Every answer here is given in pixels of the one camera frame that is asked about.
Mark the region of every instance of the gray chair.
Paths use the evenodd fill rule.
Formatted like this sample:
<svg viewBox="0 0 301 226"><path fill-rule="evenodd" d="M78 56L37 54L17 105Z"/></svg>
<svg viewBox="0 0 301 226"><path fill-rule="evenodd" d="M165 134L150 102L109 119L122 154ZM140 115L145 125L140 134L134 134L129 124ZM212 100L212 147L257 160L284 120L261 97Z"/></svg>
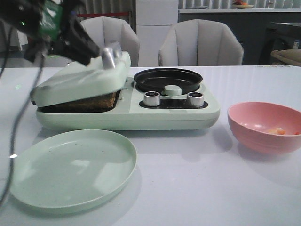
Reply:
<svg viewBox="0 0 301 226"><path fill-rule="evenodd" d="M159 66L241 65L243 54L227 25L195 19L171 26L158 60Z"/></svg>
<svg viewBox="0 0 301 226"><path fill-rule="evenodd" d="M101 16L83 20L81 24L100 50L109 43L117 41L121 49L129 53L131 66L138 66L140 42L125 20Z"/></svg>

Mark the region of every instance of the nonstick pan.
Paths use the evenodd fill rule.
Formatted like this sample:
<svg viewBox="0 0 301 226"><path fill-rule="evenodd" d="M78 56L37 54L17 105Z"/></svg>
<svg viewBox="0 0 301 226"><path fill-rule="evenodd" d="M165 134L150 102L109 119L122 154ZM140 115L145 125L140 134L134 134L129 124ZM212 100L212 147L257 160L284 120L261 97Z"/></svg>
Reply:
<svg viewBox="0 0 301 226"><path fill-rule="evenodd" d="M153 68L134 76L137 89L159 93L164 91L165 86L176 85L182 89L182 94L187 94L197 90L202 80L200 74L180 68Z"/></svg>

